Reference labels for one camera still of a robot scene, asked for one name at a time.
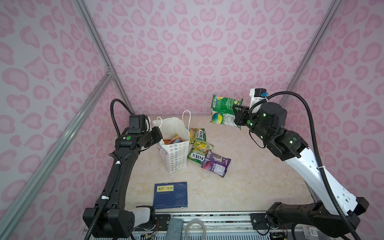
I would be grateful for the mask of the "green white snack packet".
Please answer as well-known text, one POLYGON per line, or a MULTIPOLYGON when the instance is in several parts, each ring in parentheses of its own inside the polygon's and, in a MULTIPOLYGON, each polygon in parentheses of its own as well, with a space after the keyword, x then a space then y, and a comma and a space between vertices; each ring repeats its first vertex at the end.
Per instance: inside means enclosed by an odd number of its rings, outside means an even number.
POLYGON ((211 103, 211 123, 240 128, 234 123, 235 113, 233 111, 233 105, 241 106, 242 103, 243 99, 238 101, 213 95, 211 103))

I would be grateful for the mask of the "white printed paper bag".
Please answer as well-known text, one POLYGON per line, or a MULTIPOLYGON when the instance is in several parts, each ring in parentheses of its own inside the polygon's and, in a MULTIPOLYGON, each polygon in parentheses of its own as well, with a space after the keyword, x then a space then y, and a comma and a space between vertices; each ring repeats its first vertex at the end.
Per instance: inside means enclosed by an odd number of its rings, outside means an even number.
POLYGON ((189 153, 190 144, 190 121, 188 117, 188 124, 185 125, 184 119, 171 117, 162 119, 157 117, 153 121, 155 127, 159 127, 163 135, 163 139, 157 143, 161 158, 165 164, 168 173, 175 173, 187 167, 187 156, 189 153), (163 140, 170 140, 174 134, 178 134, 183 142, 165 145, 163 140))

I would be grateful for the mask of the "orange Fox's candy packet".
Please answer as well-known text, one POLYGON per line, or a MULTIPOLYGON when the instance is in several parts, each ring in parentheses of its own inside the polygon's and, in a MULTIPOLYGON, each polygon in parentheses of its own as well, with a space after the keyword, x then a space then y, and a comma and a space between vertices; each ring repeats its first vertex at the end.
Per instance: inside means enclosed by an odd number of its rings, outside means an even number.
POLYGON ((183 142, 183 139, 178 135, 174 134, 170 140, 163 140, 165 145, 172 145, 183 142))

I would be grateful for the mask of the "green Fox's spring tea packet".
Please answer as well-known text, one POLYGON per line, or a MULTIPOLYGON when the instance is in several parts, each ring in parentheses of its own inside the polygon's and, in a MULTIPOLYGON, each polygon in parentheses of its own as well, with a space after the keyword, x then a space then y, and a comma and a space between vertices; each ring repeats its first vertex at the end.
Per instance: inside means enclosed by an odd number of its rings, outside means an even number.
POLYGON ((206 159, 208 152, 212 151, 213 148, 214 145, 202 139, 196 139, 190 153, 187 156, 187 159, 202 164, 206 159))

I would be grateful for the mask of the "purple candy packet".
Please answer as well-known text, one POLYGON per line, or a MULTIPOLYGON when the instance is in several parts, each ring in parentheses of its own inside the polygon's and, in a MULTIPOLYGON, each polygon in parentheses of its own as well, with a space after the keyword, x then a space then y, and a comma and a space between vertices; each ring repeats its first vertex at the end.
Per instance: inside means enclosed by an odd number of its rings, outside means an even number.
POLYGON ((226 175, 231 159, 222 157, 211 151, 208 151, 205 160, 202 163, 202 169, 211 171, 222 178, 226 175))

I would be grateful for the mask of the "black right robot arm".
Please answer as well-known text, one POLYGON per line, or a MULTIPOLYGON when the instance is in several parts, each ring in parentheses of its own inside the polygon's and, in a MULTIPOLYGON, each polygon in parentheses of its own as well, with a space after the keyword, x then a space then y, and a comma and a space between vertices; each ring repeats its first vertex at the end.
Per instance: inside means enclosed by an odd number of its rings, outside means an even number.
POLYGON ((264 219, 269 229, 284 228, 291 224, 293 239, 296 238, 297 225, 312 226, 332 238, 347 239, 351 234, 360 239, 356 229, 360 215, 369 207, 364 197, 356 197, 343 187, 323 165, 317 143, 314 119, 306 100, 290 91, 268 95, 266 89, 255 89, 250 107, 234 104, 234 123, 249 129, 263 142, 275 157, 293 168, 312 189, 319 200, 307 205, 287 205, 274 203, 264 219), (304 105, 310 125, 312 147, 295 131, 285 128, 288 112, 281 105, 270 100, 280 95, 290 95, 304 105))

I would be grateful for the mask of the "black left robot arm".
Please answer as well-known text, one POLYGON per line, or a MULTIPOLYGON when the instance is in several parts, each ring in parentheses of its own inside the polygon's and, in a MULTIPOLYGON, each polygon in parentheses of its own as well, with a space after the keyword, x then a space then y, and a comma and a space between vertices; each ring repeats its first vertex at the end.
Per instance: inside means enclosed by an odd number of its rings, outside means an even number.
POLYGON ((151 127, 146 115, 130 115, 129 126, 120 131, 114 112, 115 103, 125 109, 128 106, 120 99, 111 101, 110 112, 117 132, 115 149, 110 153, 113 166, 105 187, 92 208, 86 208, 83 220, 88 227, 85 239, 129 238, 135 228, 157 230, 155 209, 152 206, 139 206, 132 211, 125 209, 126 193, 134 165, 141 152, 159 143, 163 136, 159 127, 151 127))

